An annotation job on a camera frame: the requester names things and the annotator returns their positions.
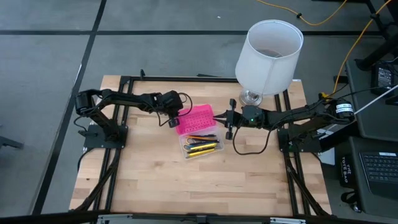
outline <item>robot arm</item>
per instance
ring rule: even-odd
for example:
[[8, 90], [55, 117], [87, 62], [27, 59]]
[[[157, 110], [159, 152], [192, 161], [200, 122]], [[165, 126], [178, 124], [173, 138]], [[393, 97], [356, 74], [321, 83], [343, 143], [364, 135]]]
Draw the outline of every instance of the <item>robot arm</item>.
[[293, 123], [311, 119], [301, 125], [289, 128], [289, 140], [297, 136], [316, 131], [329, 124], [350, 124], [354, 120], [354, 113], [349, 101], [344, 99], [318, 101], [300, 108], [278, 112], [261, 109], [257, 106], [242, 107], [242, 114], [235, 112], [236, 101], [230, 99], [231, 109], [215, 116], [215, 120], [228, 128], [226, 139], [233, 137], [233, 127], [259, 128], [272, 131], [286, 123]]
[[[94, 96], [102, 98], [95, 105]], [[112, 90], [86, 90], [81, 91], [75, 98], [76, 113], [82, 117], [91, 118], [98, 126], [103, 129], [105, 141], [117, 141], [120, 138], [120, 131], [115, 120], [107, 118], [101, 110], [108, 105], [124, 105], [139, 108], [142, 111], [169, 116], [169, 126], [171, 128], [179, 125], [178, 111], [183, 108], [180, 95], [176, 91], [170, 91], [162, 95], [161, 93], [145, 93], [142, 95], [132, 95], [118, 93]]]

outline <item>pink container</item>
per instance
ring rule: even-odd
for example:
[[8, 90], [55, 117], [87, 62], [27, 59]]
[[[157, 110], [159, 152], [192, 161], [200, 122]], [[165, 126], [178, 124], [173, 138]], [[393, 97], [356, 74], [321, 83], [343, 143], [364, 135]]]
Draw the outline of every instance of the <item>pink container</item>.
[[[188, 112], [189, 109], [180, 111], [180, 114]], [[210, 105], [195, 106], [187, 115], [178, 118], [180, 125], [175, 129], [179, 135], [192, 133], [212, 126], [216, 126], [213, 120], [213, 109]]]

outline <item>table leg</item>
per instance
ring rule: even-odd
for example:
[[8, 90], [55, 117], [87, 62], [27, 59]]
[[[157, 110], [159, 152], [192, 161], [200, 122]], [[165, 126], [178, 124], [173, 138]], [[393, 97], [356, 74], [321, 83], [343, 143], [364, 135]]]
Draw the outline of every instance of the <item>table leg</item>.
[[11, 146], [17, 149], [22, 149], [22, 147], [24, 146], [22, 143], [19, 143], [17, 141], [5, 138], [0, 136], [0, 147], [1, 146]]

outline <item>wire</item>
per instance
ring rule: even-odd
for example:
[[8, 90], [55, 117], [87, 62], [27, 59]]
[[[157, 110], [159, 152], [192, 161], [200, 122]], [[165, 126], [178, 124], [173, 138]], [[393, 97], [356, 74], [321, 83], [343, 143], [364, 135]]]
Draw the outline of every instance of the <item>wire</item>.
[[79, 128], [82, 128], [83, 130], [87, 131], [87, 129], [86, 129], [85, 127], [83, 127], [82, 125], [76, 124], [76, 122], [77, 122], [80, 118], [82, 118], [82, 117], [83, 117], [83, 116], [77, 117], [77, 118], [73, 121], [73, 124], [76, 125], [76, 126], [78, 126]]
[[346, 86], [348, 86], [348, 83], [346, 83], [343, 87], [341, 87], [339, 90], [335, 91], [334, 93], [328, 95], [328, 97], [333, 96], [334, 94], [338, 93], [339, 91], [341, 91], [342, 89], [344, 89]]
[[296, 12], [296, 11], [294, 11], [293, 9], [289, 9], [289, 8], [287, 8], [287, 7], [284, 7], [284, 6], [278, 6], [278, 5], [275, 5], [275, 4], [271, 4], [271, 3], [268, 3], [268, 2], [264, 2], [264, 1], [261, 1], [261, 0], [256, 0], [257, 2], [261, 2], [261, 3], [263, 3], [263, 4], [266, 4], [266, 5], [268, 5], [268, 6], [272, 6], [272, 7], [277, 7], [277, 8], [279, 8], [279, 9], [285, 9], [285, 10], [288, 10], [289, 12], [292, 12], [292, 13], [294, 13], [296, 16], [298, 16], [301, 20], [303, 20], [306, 24], [308, 24], [308, 25], [310, 25], [310, 26], [319, 26], [319, 25], [322, 25], [322, 24], [324, 24], [325, 22], [327, 22], [327, 21], [329, 21], [345, 4], [346, 4], [346, 2], [347, 2], [347, 0], [344, 0], [344, 2], [340, 5], [340, 7], [332, 14], [332, 15], [330, 15], [328, 18], [326, 18], [324, 21], [322, 21], [322, 22], [319, 22], [319, 23], [316, 23], [316, 24], [313, 24], [313, 23], [311, 23], [311, 22], [309, 22], [309, 21], [306, 21], [304, 18], [303, 18], [303, 16], [301, 15], [301, 13], [298, 13], [298, 12]]
[[317, 156], [317, 155], [315, 154], [315, 152], [311, 152], [311, 154], [313, 154], [313, 156], [315, 156], [315, 158], [317, 158], [317, 159], [319, 160], [319, 162], [322, 163], [321, 159], [319, 158], [319, 156]]
[[187, 98], [187, 96], [185, 96], [185, 100], [184, 100], [184, 101], [182, 101], [182, 103], [186, 103], [186, 102], [187, 102], [187, 100], [188, 100], [188, 98]]
[[385, 62], [385, 63], [392, 63], [392, 62], [395, 62], [395, 60], [397, 60], [397, 58], [398, 58], [398, 57], [394, 58], [394, 59], [391, 60], [391, 61], [383, 61], [383, 62]]
[[[389, 4], [391, 1], [392, 1], [392, 0], [388, 0], [386, 3], [384, 3], [384, 4], [380, 7], [380, 9], [377, 10], [376, 15], [378, 15], [378, 14], [380, 13], [380, 11], [381, 11], [387, 4]], [[336, 91], [336, 89], [337, 89], [338, 79], [339, 79], [339, 77], [340, 77], [340, 75], [341, 75], [341, 72], [343, 71], [344, 64], [347, 62], [349, 55], [351, 55], [351, 52], [353, 51], [353, 49], [355, 48], [355, 46], [358, 44], [359, 40], [361, 40], [363, 34], [364, 34], [365, 31], [368, 29], [368, 27], [372, 24], [372, 22], [373, 22], [373, 19], [371, 19], [371, 20], [368, 22], [368, 24], [366, 24], [365, 28], [362, 30], [362, 33], [359, 35], [359, 37], [356, 39], [356, 41], [355, 41], [355, 43], [353, 44], [353, 46], [351, 47], [351, 49], [348, 51], [348, 53], [347, 53], [347, 55], [346, 55], [346, 57], [345, 57], [343, 63], [341, 64], [340, 70], [339, 70], [339, 72], [338, 72], [338, 74], [337, 74], [336, 83], [335, 83], [335, 87], [334, 87], [334, 89], [333, 89], [333, 93], [335, 93], [335, 91]]]
[[188, 97], [189, 101], [191, 102], [191, 107], [189, 108], [188, 112], [186, 112], [185, 114], [178, 115], [178, 117], [181, 117], [181, 116], [185, 116], [185, 115], [191, 113], [193, 103], [192, 103], [192, 99], [190, 98], [190, 96], [188, 96], [188, 94], [186, 94], [186, 93], [179, 93], [179, 94], [183, 95], [185, 97]]
[[[389, 87], [389, 86], [379, 86], [379, 87], [368, 88], [368, 89], [365, 89], [365, 90], [359, 90], [359, 91], [356, 91], [356, 92], [352, 92], [352, 93], [350, 93], [350, 94], [346, 94], [346, 95], [341, 96], [341, 97], [339, 97], [339, 98], [346, 97], [346, 96], [349, 96], [349, 95], [353, 95], [353, 94], [356, 94], [356, 93], [361, 93], [361, 92], [364, 92], [364, 91], [369, 91], [369, 90], [377, 89], [377, 88], [385, 88], [385, 87]], [[381, 94], [380, 96], [378, 96], [378, 97], [375, 98], [374, 100], [370, 101], [368, 104], [366, 104], [365, 106], [363, 106], [363, 107], [360, 108], [359, 110], [355, 111], [354, 114], [358, 114], [358, 113], [361, 112], [362, 110], [365, 110], [368, 106], [370, 106], [371, 104], [373, 104], [374, 102], [376, 102], [377, 100], [379, 100], [380, 98], [382, 98], [383, 96], [385, 96], [386, 94], [388, 94], [389, 92], [393, 91], [395, 88], [397, 88], [397, 86], [398, 86], [398, 85], [395, 85], [394, 88], [391, 88], [390, 90], [388, 90], [388, 91], [386, 91], [385, 93]], [[337, 126], [337, 124], [334, 124], [334, 125], [330, 126], [328, 129], [326, 129], [325, 132], [331, 130], [331, 129], [334, 128], [335, 126]]]
[[93, 148], [88, 148], [88, 149], [80, 156], [79, 161], [77, 162], [77, 172], [79, 172], [81, 160], [83, 159], [83, 157], [84, 157], [87, 153], [91, 152], [91, 150], [93, 150]]
[[280, 122], [281, 122], [281, 121], [276, 122], [276, 123], [271, 127], [271, 129], [269, 130], [268, 135], [267, 135], [266, 145], [265, 145], [265, 146], [261, 149], [261, 151], [259, 151], [259, 152], [244, 152], [244, 153], [242, 153], [242, 152], [239, 152], [239, 151], [236, 149], [236, 146], [235, 146], [235, 137], [236, 137], [236, 134], [238, 133], [239, 129], [241, 128], [241, 127], [236, 127], [236, 131], [235, 131], [235, 134], [234, 134], [234, 138], [232, 138], [232, 146], [234, 147], [235, 152], [238, 153], [238, 154], [241, 155], [241, 156], [256, 155], [256, 154], [261, 154], [261, 153], [263, 153], [263, 152], [266, 150], [267, 146], [268, 146], [268, 140], [269, 140], [269, 136], [271, 135], [272, 130], [273, 130], [274, 127], [275, 127], [277, 124], [279, 124]]
[[394, 90], [395, 88], [397, 88], [397, 86], [398, 86], [398, 85], [394, 84], [394, 85], [386, 85], [386, 86], [378, 86], [378, 87], [367, 88], [367, 89], [365, 89], [365, 90], [359, 90], [359, 91], [354, 91], [354, 92], [352, 92], [352, 93], [345, 94], [345, 95], [339, 97], [338, 99], [343, 98], [343, 97], [346, 97], [346, 96], [350, 96], [350, 95], [353, 95], [353, 94], [362, 93], [362, 92], [364, 92], [364, 91], [374, 90], [374, 89], [377, 89], [377, 88], [393, 87], [393, 88], [391, 88], [390, 90], [386, 91], [385, 93], [381, 94], [381, 95], [380, 95], [379, 97], [377, 97], [376, 99], [372, 100], [371, 103], [373, 103], [374, 101], [376, 101], [376, 100], [382, 98], [384, 95], [386, 95], [387, 93], [389, 93], [389, 92], [391, 92], [392, 90]]

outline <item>black floor line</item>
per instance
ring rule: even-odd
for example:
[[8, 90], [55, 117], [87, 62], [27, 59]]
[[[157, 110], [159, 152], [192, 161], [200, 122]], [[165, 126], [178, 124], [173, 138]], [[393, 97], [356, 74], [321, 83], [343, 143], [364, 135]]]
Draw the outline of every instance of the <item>black floor line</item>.
[[[303, 30], [310, 36], [359, 35], [360, 30]], [[0, 30], [0, 35], [246, 35], [247, 30]], [[364, 35], [381, 35], [366, 31]]]
[[83, 76], [86, 71], [88, 59], [90, 57], [91, 50], [93, 49], [94, 40], [95, 40], [95, 32], [98, 30], [98, 27], [100, 25], [101, 18], [102, 18], [104, 9], [105, 9], [105, 5], [106, 5], [106, 0], [101, 0], [101, 4], [99, 5], [98, 13], [97, 13], [95, 23], [93, 26], [92, 34], [90, 35], [90, 38], [88, 39], [86, 50], [85, 50], [85, 53], [83, 54], [83, 58], [81, 60], [80, 69], [78, 71], [75, 83], [73, 84], [70, 97], [68, 99], [67, 107], [62, 116], [62, 121], [60, 123], [60, 126], [58, 127], [54, 142], [53, 142], [51, 150], [50, 150], [50, 157], [48, 160], [47, 168], [45, 170], [45, 174], [42, 179], [43, 181], [40, 186], [40, 189], [37, 194], [35, 204], [34, 204], [34, 207], [32, 210], [33, 215], [39, 215], [42, 213], [43, 206], [45, 203], [45, 198], [46, 198], [47, 193], [50, 188], [51, 180], [54, 175], [54, 171], [57, 166], [58, 158], [61, 153], [62, 144], [63, 144], [63, 141], [65, 140], [65, 135], [67, 133], [69, 121], [70, 121], [70, 118], [73, 113], [73, 107], [75, 105], [75, 101], [74, 101], [75, 95], [78, 93], [78, 91], [80, 89], [80, 85], [81, 85]]

